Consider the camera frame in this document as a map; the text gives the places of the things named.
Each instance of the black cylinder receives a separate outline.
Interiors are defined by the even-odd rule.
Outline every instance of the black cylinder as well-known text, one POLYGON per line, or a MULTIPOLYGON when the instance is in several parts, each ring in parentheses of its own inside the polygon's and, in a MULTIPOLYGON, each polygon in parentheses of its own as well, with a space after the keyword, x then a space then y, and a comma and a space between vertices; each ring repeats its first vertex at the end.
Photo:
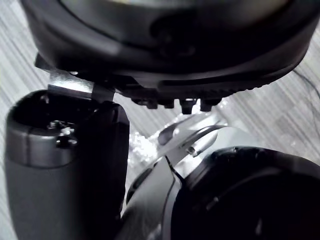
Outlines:
POLYGON ((5 176, 17 237, 112 239, 125 195, 126 113, 113 102, 47 97, 31 93, 7 117, 5 176), (52 120, 71 133, 50 128, 52 120), (58 144, 61 137, 70 145, 58 144))

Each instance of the metal bracket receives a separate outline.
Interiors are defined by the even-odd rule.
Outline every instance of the metal bracket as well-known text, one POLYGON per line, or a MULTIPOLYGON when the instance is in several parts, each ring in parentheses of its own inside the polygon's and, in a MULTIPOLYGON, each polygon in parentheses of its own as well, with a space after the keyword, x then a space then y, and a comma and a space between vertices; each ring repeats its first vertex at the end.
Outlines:
POLYGON ((84 80, 67 71, 54 69, 50 71, 48 92, 72 98, 96 100, 99 103, 113 101, 114 91, 104 88, 92 81, 84 80))

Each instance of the gray carpet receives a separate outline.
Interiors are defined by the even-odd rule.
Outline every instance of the gray carpet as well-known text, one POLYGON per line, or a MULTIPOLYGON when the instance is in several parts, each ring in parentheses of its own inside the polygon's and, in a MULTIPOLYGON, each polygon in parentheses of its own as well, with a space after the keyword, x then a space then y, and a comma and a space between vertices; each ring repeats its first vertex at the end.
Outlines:
MULTIPOLYGON (((12 104, 30 91, 43 89, 48 74, 36 69, 36 47, 17 0, 0 0, 0 159, 3 159, 4 122, 12 104)), ((320 30, 297 68, 320 89, 320 30)), ((146 110, 117 95, 126 109, 131 132, 146 138, 171 119, 179 109, 146 110)), ((225 98, 213 111, 242 128, 271 149, 308 158, 320 164, 320 100, 316 91, 296 74, 252 91, 225 98)), ((0 171, 0 240, 14 240, 0 171)))

